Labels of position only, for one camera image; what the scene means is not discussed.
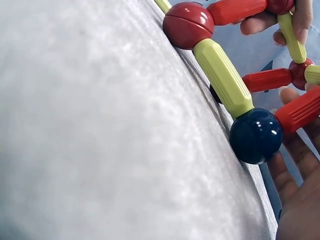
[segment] dark blue ball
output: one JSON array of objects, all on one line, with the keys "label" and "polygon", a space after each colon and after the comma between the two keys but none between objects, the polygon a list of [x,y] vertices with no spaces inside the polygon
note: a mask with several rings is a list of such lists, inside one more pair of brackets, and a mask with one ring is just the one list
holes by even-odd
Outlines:
[{"label": "dark blue ball", "polygon": [[278,152],[282,135],[282,127],[272,113],[254,108],[234,121],[229,141],[239,160],[262,164]]}]

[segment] toy structure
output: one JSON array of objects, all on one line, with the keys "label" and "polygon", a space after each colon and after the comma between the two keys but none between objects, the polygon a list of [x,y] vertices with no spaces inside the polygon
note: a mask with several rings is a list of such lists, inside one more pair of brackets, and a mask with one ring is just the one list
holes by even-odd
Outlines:
[{"label": "toy structure", "polygon": [[[261,164],[279,150],[283,133],[294,133],[320,115],[320,86],[281,107],[274,115],[255,108],[251,93],[293,84],[320,84],[320,66],[307,58],[304,45],[292,26],[294,0],[221,0],[207,8],[195,2],[171,6],[154,0],[164,12],[163,31],[171,44],[193,50],[194,57],[210,81],[210,91],[233,117],[229,142],[243,162]],[[221,46],[212,40],[215,26],[225,26],[263,11],[277,15],[292,58],[288,69],[280,68],[240,77]]]}]

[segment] finger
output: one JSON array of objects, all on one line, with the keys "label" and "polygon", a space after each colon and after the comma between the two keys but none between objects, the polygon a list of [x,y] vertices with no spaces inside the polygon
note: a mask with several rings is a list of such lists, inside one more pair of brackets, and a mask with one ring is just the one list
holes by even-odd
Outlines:
[{"label": "finger", "polygon": [[245,19],[240,29],[244,35],[251,35],[260,33],[263,30],[275,25],[277,23],[277,16],[268,12],[262,12],[253,17]]},{"label": "finger", "polygon": [[278,29],[277,31],[274,32],[273,41],[278,46],[283,47],[283,46],[287,45],[287,41],[286,41],[285,37],[283,36],[280,29]]},{"label": "finger", "polygon": [[309,91],[311,91],[312,89],[315,89],[315,88],[317,88],[317,87],[319,87],[319,85],[314,84],[314,83],[306,83],[305,86],[304,86],[304,88],[305,88],[305,90],[306,90],[307,92],[309,92]]},{"label": "finger", "polygon": [[280,153],[277,153],[269,160],[267,165],[281,204],[284,205],[299,187],[289,173],[284,158]]},{"label": "finger", "polygon": [[302,44],[306,44],[308,31],[313,19],[312,0],[296,0],[292,26],[295,37]]},{"label": "finger", "polygon": [[[300,97],[293,88],[284,87],[279,91],[283,104]],[[319,164],[317,157],[296,132],[284,134],[282,142],[299,169],[302,179],[305,180]]]}]

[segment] red ball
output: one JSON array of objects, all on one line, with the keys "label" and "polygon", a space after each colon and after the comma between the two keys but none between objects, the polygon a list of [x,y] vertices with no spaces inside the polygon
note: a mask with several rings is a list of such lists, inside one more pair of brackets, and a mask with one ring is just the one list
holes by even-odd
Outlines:
[{"label": "red ball", "polygon": [[208,10],[200,4],[181,2],[166,13],[162,27],[173,46],[192,50],[200,41],[212,37],[215,23]]},{"label": "red ball", "polygon": [[277,15],[287,14],[295,6],[295,0],[268,0],[266,9]]},{"label": "red ball", "polygon": [[292,73],[292,84],[299,90],[304,91],[307,83],[305,78],[305,70],[309,65],[314,65],[314,62],[309,58],[304,63],[295,63],[292,61],[289,65],[289,69]]}]

